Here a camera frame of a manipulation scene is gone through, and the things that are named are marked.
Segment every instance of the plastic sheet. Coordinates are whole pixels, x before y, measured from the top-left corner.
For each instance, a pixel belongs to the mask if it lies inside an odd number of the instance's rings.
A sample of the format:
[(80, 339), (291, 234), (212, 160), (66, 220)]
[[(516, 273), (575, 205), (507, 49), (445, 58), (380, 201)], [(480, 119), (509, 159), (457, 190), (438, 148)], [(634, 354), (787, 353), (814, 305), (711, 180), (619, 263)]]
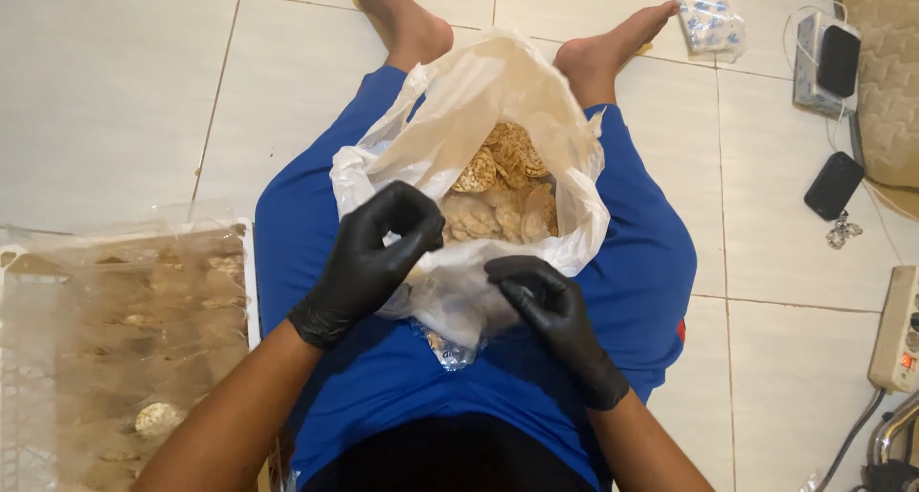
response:
[(29, 253), (5, 267), (0, 308), (0, 489), (127, 491), (246, 356), (238, 230), (186, 226), (18, 238)]
[[(600, 114), (588, 122), (565, 78), (526, 40), (501, 30), (483, 36), (429, 65), (416, 66), (389, 111), (357, 145), (336, 154), (330, 174), (339, 215), (395, 179), (444, 205), (451, 186), (495, 125), (513, 122), (526, 130), (552, 182), (557, 235), (536, 232), (531, 242), (517, 244), (500, 225), (490, 225), (494, 236), (425, 254), (381, 310), (389, 317), (414, 316), (443, 339), (466, 348), (487, 339), (491, 329), (519, 320), (487, 283), (485, 262), (534, 255), (573, 276), (599, 251), (609, 223), (594, 184), (604, 165), (597, 140)], [(422, 94), (424, 104), (406, 122)], [(471, 201), (468, 209), (479, 206)]]
[(746, 51), (746, 29), (728, 0), (676, 0), (689, 51), (734, 63)]

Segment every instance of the hand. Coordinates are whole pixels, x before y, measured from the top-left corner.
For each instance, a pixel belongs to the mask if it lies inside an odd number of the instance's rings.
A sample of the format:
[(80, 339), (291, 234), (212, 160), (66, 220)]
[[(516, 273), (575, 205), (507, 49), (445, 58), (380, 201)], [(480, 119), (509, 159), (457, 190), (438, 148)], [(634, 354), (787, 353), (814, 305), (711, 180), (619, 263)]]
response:
[(566, 368), (584, 405), (607, 411), (628, 393), (628, 381), (600, 346), (584, 310), (581, 288), (548, 262), (531, 256), (485, 263), (488, 282), (536, 332), (546, 351)]
[[(444, 246), (444, 217), (403, 181), (387, 185), (346, 214), (323, 274), (288, 314), (303, 341), (326, 350), (383, 307), (425, 252)], [(402, 236), (383, 246), (388, 232)]]

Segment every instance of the electrical outlet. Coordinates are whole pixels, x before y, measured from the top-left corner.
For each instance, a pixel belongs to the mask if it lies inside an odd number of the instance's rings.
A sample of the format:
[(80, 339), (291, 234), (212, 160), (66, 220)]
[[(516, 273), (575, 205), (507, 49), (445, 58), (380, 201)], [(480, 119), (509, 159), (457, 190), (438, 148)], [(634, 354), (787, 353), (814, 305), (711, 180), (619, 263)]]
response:
[(880, 315), (868, 379), (888, 391), (919, 384), (919, 267), (897, 266)]

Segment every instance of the black phone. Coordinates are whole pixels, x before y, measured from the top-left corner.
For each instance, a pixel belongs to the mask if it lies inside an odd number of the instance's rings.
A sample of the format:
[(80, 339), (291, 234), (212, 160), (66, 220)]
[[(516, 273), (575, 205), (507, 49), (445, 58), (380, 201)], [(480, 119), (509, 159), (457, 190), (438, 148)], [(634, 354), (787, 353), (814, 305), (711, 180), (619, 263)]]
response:
[(810, 185), (804, 203), (824, 220), (833, 221), (843, 213), (863, 178), (865, 169), (852, 157), (843, 152), (834, 153)]
[(820, 63), (817, 65), (817, 85), (847, 98), (856, 91), (858, 51), (861, 40), (839, 26), (823, 31)]

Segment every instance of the cracker pile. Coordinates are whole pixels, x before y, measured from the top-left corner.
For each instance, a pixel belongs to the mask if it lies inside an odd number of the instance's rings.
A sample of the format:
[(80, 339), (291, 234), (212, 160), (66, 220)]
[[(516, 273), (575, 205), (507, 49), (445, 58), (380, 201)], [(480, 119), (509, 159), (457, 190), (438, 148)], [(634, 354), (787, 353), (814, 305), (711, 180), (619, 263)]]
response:
[(444, 242), (496, 239), (519, 245), (559, 234), (549, 170), (522, 126), (496, 125), (444, 196)]

